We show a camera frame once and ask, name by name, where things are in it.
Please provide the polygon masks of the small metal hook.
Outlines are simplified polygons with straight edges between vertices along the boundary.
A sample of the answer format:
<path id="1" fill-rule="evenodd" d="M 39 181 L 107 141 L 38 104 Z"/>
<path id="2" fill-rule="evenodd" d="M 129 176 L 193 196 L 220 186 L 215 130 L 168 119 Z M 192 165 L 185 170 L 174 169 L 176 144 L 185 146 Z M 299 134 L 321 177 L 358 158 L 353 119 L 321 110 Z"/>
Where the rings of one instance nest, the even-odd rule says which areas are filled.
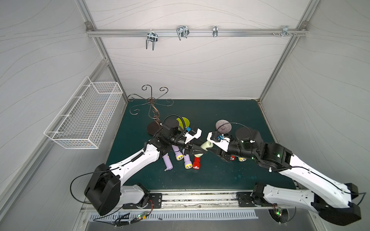
<path id="1" fill-rule="evenodd" d="M 218 26 L 213 26 L 213 37 L 216 38 L 218 36 Z"/>

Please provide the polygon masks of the metal double hook middle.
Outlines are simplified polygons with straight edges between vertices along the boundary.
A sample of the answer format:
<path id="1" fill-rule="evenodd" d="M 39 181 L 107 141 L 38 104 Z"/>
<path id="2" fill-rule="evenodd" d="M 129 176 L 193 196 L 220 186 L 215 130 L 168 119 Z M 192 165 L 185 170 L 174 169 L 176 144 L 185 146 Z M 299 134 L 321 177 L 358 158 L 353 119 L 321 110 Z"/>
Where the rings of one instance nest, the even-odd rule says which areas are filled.
<path id="1" fill-rule="evenodd" d="M 179 26 L 176 28 L 176 33 L 179 40 L 181 40 L 182 38 L 188 38 L 189 28 L 188 26 Z"/>

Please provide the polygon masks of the green-lit circuit board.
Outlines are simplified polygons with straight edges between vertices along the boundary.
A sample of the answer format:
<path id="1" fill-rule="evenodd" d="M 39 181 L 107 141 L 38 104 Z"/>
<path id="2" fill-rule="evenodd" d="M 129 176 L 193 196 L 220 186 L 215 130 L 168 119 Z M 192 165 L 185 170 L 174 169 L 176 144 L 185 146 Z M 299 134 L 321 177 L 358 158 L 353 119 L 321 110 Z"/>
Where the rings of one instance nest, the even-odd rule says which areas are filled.
<path id="1" fill-rule="evenodd" d="M 279 217 L 282 216 L 283 209 L 282 208 L 275 208 L 275 214 Z"/>
<path id="2" fill-rule="evenodd" d="M 150 214 L 150 212 L 143 212 L 143 213 L 141 213 L 141 214 L 138 214 L 137 215 L 137 217 L 136 217 L 136 219 L 137 220 L 143 220 L 143 219 L 146 219 L 146 217 L 148 216 Z"/>

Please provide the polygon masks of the metal double hook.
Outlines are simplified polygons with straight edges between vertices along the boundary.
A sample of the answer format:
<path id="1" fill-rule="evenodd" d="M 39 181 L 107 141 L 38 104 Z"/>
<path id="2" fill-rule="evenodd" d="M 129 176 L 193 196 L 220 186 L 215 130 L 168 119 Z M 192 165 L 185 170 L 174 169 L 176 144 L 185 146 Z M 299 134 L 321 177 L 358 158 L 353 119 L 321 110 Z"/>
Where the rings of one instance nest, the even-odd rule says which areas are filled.
<path id="1" fill-rule="evenodd" d="M 155 44 L 156 42 L 158 41 L 158 35 L 154 32 L 149 32 L 147 34 L 147 39 L 145 41 L 145 48 L 148 49 L 149 47 L 149 44 L 151 43 L 152 44 L 152 50 L 154 50 L 155 48 Z"/>
<path id="2" fill-rule="evenodd" d="M 179 26 L 176 28 L 176 33 L 179 40 L 181 40 L 182 38 L 188 38 L 189 28 L 188 26 Z"/>

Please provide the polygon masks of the pale green flashlight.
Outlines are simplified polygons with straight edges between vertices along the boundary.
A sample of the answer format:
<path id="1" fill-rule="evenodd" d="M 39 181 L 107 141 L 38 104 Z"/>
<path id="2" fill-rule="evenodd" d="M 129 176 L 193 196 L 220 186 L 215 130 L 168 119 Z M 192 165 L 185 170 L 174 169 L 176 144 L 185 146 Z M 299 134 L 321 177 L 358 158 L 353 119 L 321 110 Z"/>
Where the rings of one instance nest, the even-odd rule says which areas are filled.
<path id="1" fill-rule="evenodd" d="M 246 161 L 247 159 L 246 159 L 246 158 L 243 158 L 243 157 L 238 157 L 238 160 L 239 160 L 240 162 L 244 162 L 244 161 Z"/>
<path id="2" fill-rule="evenodd" d="M 210 141 L 204 142 L 200 147 L 202 150 L 207 151 L 207 152 L 214 150 L 214 144 L 211 143 Z"/>

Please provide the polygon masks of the purple flashlight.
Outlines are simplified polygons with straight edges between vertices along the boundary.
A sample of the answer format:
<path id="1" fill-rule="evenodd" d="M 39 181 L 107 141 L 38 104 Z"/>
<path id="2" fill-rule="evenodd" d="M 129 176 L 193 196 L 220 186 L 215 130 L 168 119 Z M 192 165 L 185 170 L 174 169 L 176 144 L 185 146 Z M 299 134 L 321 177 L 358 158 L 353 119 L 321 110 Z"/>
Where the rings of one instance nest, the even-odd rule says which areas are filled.
<path id="1" fill-rule="evenodd" d="M 162 157 L 164 163 L 165 163 L 165 166 L 166 166 L 166 169 L 164 171 L 169 171 L 169 170 L 172 170 L 173 169 L 173 165 L 172 165 L 172 162 L 170 160 L 170 157 L 168 154 L 165 154 L 163 157 Z"/>
<path id="2" fill-rule="evenodd" d="M 180 151 L 180 148 L 178 146 L 172 145 L 172 149 L 175 153 L 175 158 L 177 161 L 180 161 L 184 158 L 183 153 Z"/>
<path id="3" fill-rule="evenodd" d="M 192 164 L 192 161 L 190 159 L 190 155 L 189 154 L 185 154 L 185 152 L 183 152 L 183 160 L 184 160 L 184 166 L 185 166 L 185 169 L 191 169 L 193 168 L 193 164 Z"/>

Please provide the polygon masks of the white vent strip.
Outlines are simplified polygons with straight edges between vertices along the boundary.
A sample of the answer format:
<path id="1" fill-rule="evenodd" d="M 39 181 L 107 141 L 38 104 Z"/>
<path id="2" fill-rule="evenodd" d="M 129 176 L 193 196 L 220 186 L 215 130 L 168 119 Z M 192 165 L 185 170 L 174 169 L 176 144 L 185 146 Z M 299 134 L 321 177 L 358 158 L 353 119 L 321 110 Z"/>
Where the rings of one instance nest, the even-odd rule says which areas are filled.
<path id="1" fill-rule="evenodd" d="M 141 211 L 121 211 L 105 218 L 97 213 L 91 213 L 89 222 L 105 221 L 113 223 L 120 217 L 122 221 L 129 221 L 141 215 Z M 179 221 L 179 220 L 239 220 L 258 219 L 255 210 L 177 210 L 177 211 L 153 211 L 144 221 Z"/>

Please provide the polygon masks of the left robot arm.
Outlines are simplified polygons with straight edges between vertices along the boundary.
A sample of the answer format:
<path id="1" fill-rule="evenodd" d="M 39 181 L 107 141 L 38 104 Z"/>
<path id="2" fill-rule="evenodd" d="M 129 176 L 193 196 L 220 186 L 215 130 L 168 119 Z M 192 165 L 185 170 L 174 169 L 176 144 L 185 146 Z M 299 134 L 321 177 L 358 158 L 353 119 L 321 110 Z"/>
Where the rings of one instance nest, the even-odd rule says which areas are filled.
<path id="1" fill-rule="evenodd" d="M 201 129 L 195 126 L 182 129 L 176 119 L 163 122 L 141 150 L 110 166 L 99 165 L 92 173 L 84 195 L 100 216 L 110 213 L 119 202 L 146 207 L 149 190 L 141 184 L 127 186 L 125 183 L 141 169 L 168 154 L 173 146 L 187 154 L 204 153 L 205 150 L 194 143 L 201 134 Z"/>

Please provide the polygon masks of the right green-lit circuit board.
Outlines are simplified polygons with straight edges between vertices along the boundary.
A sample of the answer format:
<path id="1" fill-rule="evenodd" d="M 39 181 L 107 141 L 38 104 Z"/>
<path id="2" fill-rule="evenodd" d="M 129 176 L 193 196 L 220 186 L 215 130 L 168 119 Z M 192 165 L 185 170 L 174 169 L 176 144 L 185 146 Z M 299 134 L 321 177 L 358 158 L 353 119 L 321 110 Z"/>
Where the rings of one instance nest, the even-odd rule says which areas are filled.
<path id="1" fill-rule="evenodd" d="M 283 209 L 282 208 L 275 208 L 275 214 L 279 217 L 282 216 Z"/>

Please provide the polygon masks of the dark green table mat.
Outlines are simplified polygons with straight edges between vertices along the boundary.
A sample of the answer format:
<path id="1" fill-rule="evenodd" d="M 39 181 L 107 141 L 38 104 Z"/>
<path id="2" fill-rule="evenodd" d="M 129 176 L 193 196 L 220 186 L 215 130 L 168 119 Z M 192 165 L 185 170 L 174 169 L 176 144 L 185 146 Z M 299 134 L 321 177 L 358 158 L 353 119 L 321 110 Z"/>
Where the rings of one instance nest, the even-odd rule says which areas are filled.
<path id="1" fill-rule="evenodd" d="M 232 123 L 234 130 L 247 126 L 260 132 L 263 140 L 273 142 L 273 137 L 263 114 L 254 100 L 175 100 L 170 107 L 160 101 L 158 109 L 161 118 L 178 114 L 189 119 L 191 125 L 202 131 L 201 139 L 206 140 L 209 132 L 215 131 L 216 122 L 225 119 Z M 124 113 L 113 147 L 107 160 L 111 165 L 122 161 L 143 148 L 150 139 L 147 126 L 149 106 L 142 100 L 130 102 Z M 270 173 L 252 160 L 245 162 L 224 162 L 214 153 L 201 157 L 200 169 L 186 169 L 173 152 L 169 153 L 173 169 L 167 171 L 162 159 L 151 163 L 134 174 L 127 185 L 142 184 L 149 190 L 251 190 L 258 182 L 280 188 L 293 189 L 293 180 L 278 173 Z"/>

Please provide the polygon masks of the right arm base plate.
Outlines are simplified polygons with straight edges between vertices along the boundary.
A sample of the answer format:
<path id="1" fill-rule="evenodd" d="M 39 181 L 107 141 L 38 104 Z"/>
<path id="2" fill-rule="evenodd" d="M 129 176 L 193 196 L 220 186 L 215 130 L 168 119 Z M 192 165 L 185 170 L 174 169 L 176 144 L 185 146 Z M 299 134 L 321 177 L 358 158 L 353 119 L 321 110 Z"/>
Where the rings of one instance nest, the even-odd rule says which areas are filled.
<path id="1" fill-rule="evenodd" d="M 270 207 L 273 205 L 266 201 L 261 195 L 254 192 L 237 192 L 238 206 L 245 207 Z"/>

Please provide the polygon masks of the metal double hook left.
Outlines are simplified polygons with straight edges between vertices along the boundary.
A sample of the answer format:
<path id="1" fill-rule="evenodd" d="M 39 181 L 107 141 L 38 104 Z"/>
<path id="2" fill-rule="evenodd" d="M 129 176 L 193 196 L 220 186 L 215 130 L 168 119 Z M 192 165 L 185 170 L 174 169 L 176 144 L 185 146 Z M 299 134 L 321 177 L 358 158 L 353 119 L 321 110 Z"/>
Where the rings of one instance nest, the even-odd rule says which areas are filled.
<path id="1" fill-rule="evenodd" d="M 152 44 L 152 50 L 154 50 L 155 48 L 155 44 L 156 42 L 158 41 L 158 35 L 154 32 L 149 32 L 147 34 L 147 39 L 145 41 L 145 48 L 148 49 L 149 47 L 149 44 L 151 43 Z"/>

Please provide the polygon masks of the metal hook bracket right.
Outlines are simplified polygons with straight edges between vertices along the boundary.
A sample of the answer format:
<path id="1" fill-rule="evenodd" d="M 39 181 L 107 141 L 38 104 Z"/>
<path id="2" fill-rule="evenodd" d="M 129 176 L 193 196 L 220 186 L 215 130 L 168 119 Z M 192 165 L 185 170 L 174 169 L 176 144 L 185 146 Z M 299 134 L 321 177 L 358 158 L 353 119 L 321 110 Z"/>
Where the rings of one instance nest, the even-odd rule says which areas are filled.
<path id="1" fill-rule="evenodd" d="M 298 34 L 295 33 L 295 32 L 291 32 L 289 31 L 289 27 L 288 26 L 285 26 L 281 32 L 279 33 L 271 33 L 273 36 L 280 36 L 281 38 L 282 37 L 294 37 L 294 36 L 297 36 Z"/>

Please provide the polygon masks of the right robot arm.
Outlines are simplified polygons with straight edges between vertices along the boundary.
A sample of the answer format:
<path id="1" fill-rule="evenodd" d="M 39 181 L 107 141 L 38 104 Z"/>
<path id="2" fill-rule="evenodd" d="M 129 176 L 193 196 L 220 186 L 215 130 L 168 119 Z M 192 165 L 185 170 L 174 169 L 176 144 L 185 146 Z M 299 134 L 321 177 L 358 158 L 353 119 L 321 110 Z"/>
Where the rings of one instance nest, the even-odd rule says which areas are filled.
<path id="1" fill-rule="evenodd" d="M 304 187 L 292 190 L 257 183 L 253 192 L 243 197 L 247 204 L 304 208 L 339 226 L 361 220 L 360 207 L 353 203 L 353 199 L 360 195 L 356 185 L 325 176 L 278 143 L 265 143 L 259 131 L 242 127 L 235 137 L 215 131 L 209 133 L 207 140 L 220 149 L 218 154 L 225 161 L 234 157 L 251 159 L 259 167 L 288 177 Z"/>

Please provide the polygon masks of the aluminium front rail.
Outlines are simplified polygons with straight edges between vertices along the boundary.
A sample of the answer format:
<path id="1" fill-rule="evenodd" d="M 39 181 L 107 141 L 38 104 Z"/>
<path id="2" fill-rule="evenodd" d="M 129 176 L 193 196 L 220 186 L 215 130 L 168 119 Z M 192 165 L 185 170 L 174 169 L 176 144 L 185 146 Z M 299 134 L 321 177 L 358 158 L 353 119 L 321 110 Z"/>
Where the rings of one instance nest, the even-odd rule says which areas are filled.
<path id="1" fill-rule="evenodd" d="M 275 188 L 270 185 L 257 185 L 256 189 L 252 191 L 261 195 L 266 201 L 271 203 L 273 206 L 285 205 L 297 208 L 304 208 L 309 211 L 317 212 L 313 207 L 315 202 L 315 195 L 310 190 L 288 190 Z M 89 189 L 85 193 L 87 198 L 86 204 L 92 205 L 100 215 L 106 215 L 112 209 L 114 209 L 118 203 L 125 204 L 137 204 L 145 194 L 149 194 L 150 191 L 139 185 L 134 186 L 123 186 L 112 189 L 104 189 L 103 191 Z M 185 202 L 186 206 L 191 203 L 214 203 L 217 206 L 221 205 L 222 201 L 226 200 L 237 200 L 237 193 L 226 193 L 220 192 L 191 192 L 191 193 L 175 193 L 170 194 L 171 202 Z"/>

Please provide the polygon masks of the pink striped bowl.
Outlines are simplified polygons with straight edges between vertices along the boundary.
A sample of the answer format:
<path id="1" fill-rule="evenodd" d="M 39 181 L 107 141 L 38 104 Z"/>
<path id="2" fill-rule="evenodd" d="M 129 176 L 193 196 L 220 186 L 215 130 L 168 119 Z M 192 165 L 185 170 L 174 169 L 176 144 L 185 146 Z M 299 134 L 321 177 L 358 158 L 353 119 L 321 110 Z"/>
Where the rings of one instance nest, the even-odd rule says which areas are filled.
<path id="1" fill-rule="evenodd" d="M 216 131 L 220 134 L 228 134 L 232 130 L 232 125 L 227 120 L 219 120 L 216 122 Z"/>

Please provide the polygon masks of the aluminium top rail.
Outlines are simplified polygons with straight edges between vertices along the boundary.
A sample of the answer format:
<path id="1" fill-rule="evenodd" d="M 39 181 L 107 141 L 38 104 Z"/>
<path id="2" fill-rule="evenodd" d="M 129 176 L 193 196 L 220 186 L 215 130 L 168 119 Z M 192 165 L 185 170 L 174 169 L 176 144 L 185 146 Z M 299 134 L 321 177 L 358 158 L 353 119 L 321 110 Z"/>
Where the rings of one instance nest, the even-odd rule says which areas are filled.
<path id="1" fill-rule="evenodd" d="M 96 29 L 88 31 L 89 37 L 96 38 L 146 38 L 149 32 L 154 32 L 159 38 L 177 37 L 176 29 Z M 278 29 L 221 29 L 218 28 L 217 37 L 274 37 L 271 33 L 279 33 Z M 298 37 L 306 36 L 308 30 L 299 30 L 290 28 L 289 31 L 297 33 Z M 213 29 L 189 29 L 189 38 L 191 37 L 209 37 L 213 38 Z"/>

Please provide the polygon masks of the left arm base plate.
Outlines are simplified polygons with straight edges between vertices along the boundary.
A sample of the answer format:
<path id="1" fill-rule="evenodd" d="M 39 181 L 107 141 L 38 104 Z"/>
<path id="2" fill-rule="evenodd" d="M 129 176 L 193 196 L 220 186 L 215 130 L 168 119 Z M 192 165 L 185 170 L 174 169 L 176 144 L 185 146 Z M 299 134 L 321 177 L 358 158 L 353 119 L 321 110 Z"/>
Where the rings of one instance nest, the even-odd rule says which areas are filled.
<path id="1" fill-rule="evenodd" d="M 151 209 L 161 208 L 162 205 L 162 194 L 161 193 L 149 193 L 145 194 L 144 197 L 137 204 L 125 204 L 123 209 Z"/>

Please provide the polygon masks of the red flashlight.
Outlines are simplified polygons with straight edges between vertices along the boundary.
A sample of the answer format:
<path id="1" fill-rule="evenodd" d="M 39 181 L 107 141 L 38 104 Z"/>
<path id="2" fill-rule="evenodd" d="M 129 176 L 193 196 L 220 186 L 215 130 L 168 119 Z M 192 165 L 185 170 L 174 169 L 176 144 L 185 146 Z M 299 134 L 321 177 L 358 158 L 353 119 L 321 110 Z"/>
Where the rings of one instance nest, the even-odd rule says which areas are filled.
<path id="1" fill-rule="evenodd" d="M 200 169 L 200 157 L 195 157 L 193 162 L 193 169 Z"/>

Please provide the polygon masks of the left green-lit circuit board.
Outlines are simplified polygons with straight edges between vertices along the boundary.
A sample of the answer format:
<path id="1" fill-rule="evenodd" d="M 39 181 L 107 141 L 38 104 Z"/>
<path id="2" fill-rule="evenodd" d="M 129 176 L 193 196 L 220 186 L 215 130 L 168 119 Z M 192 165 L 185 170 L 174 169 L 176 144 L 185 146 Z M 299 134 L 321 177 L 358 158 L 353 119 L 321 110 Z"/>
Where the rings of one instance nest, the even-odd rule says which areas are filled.
<path id="1" fill-rule="evenodd" d="M 148 216 L 150 214 L 150 212 L 143 212 L 143 213 L 141 213 L 141 214 L 138 214 L 137 215 L 137 217 L 136 217 L 136 219 L 137 220 L 143 220 L 143 219 L 146 219 L 146 217 Z"/>

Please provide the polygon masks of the aluminium rail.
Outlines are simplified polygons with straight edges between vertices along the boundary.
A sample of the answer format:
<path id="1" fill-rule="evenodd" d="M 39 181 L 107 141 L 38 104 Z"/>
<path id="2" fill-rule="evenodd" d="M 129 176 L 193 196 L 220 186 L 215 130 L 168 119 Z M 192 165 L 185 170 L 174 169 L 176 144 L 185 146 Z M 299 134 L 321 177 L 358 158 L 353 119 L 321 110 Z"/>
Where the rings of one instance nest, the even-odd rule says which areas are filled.
<path id="1" fill-rule="evenodd" d="M 159 38 L 177 37 L 176 29 L 96 29 L 88 31 L 89 37 L 96 38 L 146 38 L 149 32 L 154 32 Z M 218 28 L 217 37 L 274 37 L 271 33 L 279 33 L 278 29 L 221 29 Z M 308 30 L 299 30 L 290 28 L 289 31 L 297 33 L 298 37 L 306 36 Z M 213 29 L 189 29 L 189 38 L 191 37 L 209 37 L 213 38 Z"/>
<path id="2" fill-rule="evenodd" d="M 275 188 L 270 185 L 257 185 L 256 189 L 252 191 L 261 195 L 266 201 L 271 203 L 273 206 L 285 205 L 297 208 L 304 208 L 309 211 L 317 212 L 313 207 L 315 202 L 315 195 L 310 190 L 288 190 Z M 112 209 L 114 209 L 118 203 L 125 204 L 137 204 L 145 194 L 149 194 L 150 191 L 139 185 L 134 186 L 123 186 L 112 189 L 104 189 L 103 191 L 89 189 L 85 193 L 87 198 L 86 204 L 92 205 L 100 215 L 106 215 Z M 214 203 L 217 206 L 221 205 L 222 201 L 226 200 L 237 200 L 237 193 L 226 193 L 220 192 L 191 192 L 191 193 L 175 193 L 170 194 L 171 202 L 185 202 L 186 206 L 191 203 Z"/>

